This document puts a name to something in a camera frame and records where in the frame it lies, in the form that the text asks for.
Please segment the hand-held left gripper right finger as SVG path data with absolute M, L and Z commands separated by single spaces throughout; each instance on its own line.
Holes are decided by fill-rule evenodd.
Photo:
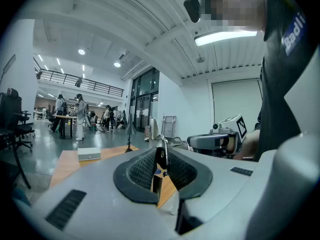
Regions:
M 169 175 L 191 166 L 195 179 L 179 190 L 193 194 L 180 202 L 171 235 L 260 235 L 262 163 L 170 149 Z

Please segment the person's right hand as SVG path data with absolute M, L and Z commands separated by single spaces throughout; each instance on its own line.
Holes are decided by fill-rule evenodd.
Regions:
M 233 136 L 224 137 L 220 139 L 220 146 L 226 151 L 233 153 L 235 150 L 236 141 Z

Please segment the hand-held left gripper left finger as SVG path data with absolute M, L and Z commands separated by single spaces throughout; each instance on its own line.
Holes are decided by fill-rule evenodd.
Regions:
M 174 240 L 179 236 L 154 204 L 132 202 L 115 186 L 120 164 L 140 149 L 77 169 L 32 206 L 15 200 L 30 227 L 46 240 Z

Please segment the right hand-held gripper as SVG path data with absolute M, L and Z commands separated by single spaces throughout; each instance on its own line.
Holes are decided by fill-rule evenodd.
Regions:
M 189 136 L 187 142 L 190 147 L 196 149 L 197 153 L 232 159 L 241 151 L 247 132 L 244 119 L 241 114 L 238 114 L 214 123 L 208 134 Z M 220 139 L 228 137 L 235 138 L 233 152 L 228 152 L 221 147 Z

